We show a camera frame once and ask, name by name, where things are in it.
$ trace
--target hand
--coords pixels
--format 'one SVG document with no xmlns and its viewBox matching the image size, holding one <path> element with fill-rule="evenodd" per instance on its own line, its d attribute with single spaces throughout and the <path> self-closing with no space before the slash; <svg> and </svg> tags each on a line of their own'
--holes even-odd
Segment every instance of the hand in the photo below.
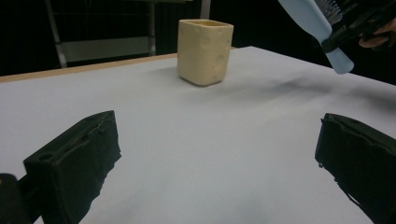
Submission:
<svg viewBox="0 0 396 224">
<path fill-rule="evenodd" d="M 375 48 L 385 42 L 389 42 L 388 47 L 392 47 L 396 42 L 396 18 L 385 24 L 383 27 L 379 28 L 374 32 L 374 35 L 379 35 L 369 40 L 364 41 L 363 37 L 359 40 L 359 45 L 363 48 Z"/>
</svg>

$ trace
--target white table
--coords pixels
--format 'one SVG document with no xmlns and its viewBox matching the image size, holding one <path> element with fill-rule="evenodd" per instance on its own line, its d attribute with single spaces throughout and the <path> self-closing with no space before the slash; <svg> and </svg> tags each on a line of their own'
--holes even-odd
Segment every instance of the white table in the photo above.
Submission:
<svg viewBox="0 0 396 224">
<path fill-rule="evenodd" d="M 122 157 L 81 223 L 372 223 L 318 168 L 320 119 L 396 136 L 394 86 L 243 48 L 206 88 L 176 58 L 0 83 L 0 172 L 21 178 L 23 159 L 106 110 Z"/>
</svg>

